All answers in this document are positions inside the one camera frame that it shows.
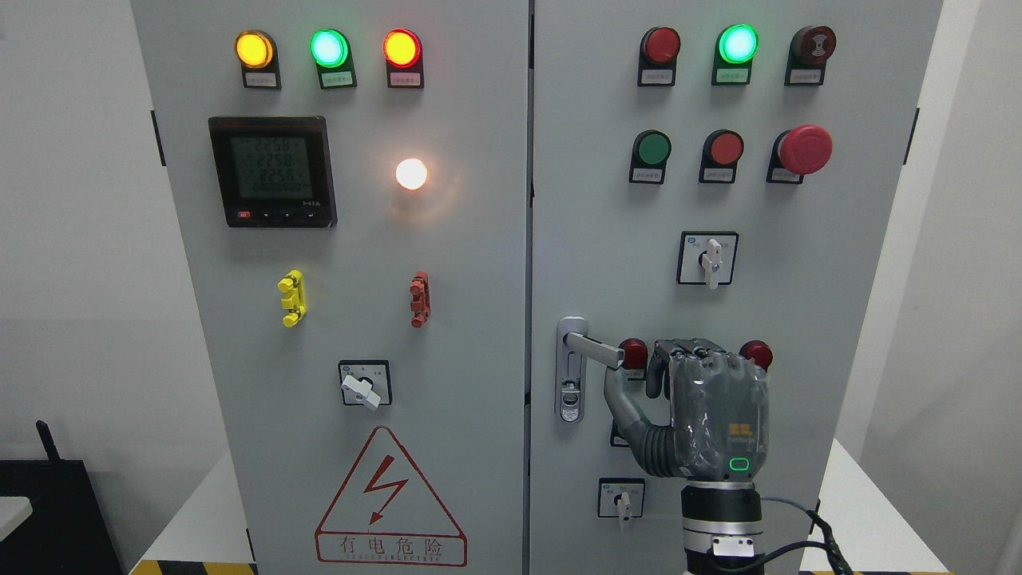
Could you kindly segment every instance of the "red terminal connector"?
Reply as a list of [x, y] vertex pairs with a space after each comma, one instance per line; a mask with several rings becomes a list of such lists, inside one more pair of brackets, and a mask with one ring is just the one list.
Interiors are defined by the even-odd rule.
[[646, 361], [649, 360], [649, 350], [646, 348], [646, 344], [642, 340], [637, 338], [629, 338], [621, 342], [617, 347], [624, 350], [624, 363], [621, 368], [625, 370], [645, 370]]
[[774, 352], [771, 351], [765, 342], [760, 340], [746, 342], [742, 349], [738, 350], [738, 354], [762, 368], [763, 372], [766, 372], [770, 365], [774, 364]]
[[412, 294], [412, 328], [418, 330], [429, 322], [429, 274], [421, 269], [415, 272], [408, 292]]

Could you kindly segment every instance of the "red push button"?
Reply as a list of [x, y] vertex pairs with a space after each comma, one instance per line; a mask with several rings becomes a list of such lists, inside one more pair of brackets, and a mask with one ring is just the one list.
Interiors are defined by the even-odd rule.
[[650, 63], [666, 65], [678, 57], [682, 38], [672, 28], [651, 28], [642, 39], [642, 54]]
[[791, 39], [791, 53], [805, 65], [823, 65], [836, 48], [837, 36], [826, 26], [807, 26]]
[[624, 362], [621, 364], [621, 368], [625, 370], [646, 369], [646, 360], [649, 357], [649, 350], [642, 340], [629, 338], [617, 347], [624, 350]]
[[785, 134], [777, 154], [786, 170], [804, 176], [826, 165], [833, 150], [834, 141], [827, 130], [804, 124]]
[[762, 368], [763, 372], [770, 369], [771, 364], [774, 364], [774, 352], [771, 351], [765, 342], [759, 340], [746, 342], [738, 351], [738, 355]]
[[706, 138], [703, 152], [715, 163], [730, 165], [742, 156], [745, 143], [742, 137], [731, 130], [717, 130]]

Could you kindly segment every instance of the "illuminated green light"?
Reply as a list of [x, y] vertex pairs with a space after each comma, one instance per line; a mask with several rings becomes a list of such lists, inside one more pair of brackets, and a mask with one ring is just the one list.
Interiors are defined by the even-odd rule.
[[749, 471], [749, 461], [745, 458], [732, 458], [731, 462], [728, 462], [728, 466], [733, 472]]
[[313, 59], [323, 67], [337, 67], [347, 60], [347, 40], [336, 30], [320, 30], [309, 41]]
[[721, 34], [717, 50], [728, 63], [745, 63], [756, 55], [759, 37], [756, 30], [747, 23], [736, 23]]

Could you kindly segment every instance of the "high voltage warning triangle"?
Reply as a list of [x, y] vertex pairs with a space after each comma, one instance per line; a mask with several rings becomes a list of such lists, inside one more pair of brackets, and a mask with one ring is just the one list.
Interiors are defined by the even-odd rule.
[[389, 428], [366, 440], [316, 529], [324, 563], [468, 565], [468, 539]]

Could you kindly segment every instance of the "red indicator light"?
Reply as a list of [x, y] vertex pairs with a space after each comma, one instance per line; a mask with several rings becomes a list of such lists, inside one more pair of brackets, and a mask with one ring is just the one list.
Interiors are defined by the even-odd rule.
[[670, 63], [681, 49], [682, 38], [672, 28], [651, 28], [642, 39], [642, 55], [655, 65]]
[[833, 151], [834, 141], [827, 130], [816, 124], [804, 124], [784, 136], [777, 154], [786, 170], [804, 176], [819, 172], [830, 160]]
[[397, 67], [411, 67], [422, 57], [422, 42], [410, 30], [391, 30], [383, 38], [383, 56]]

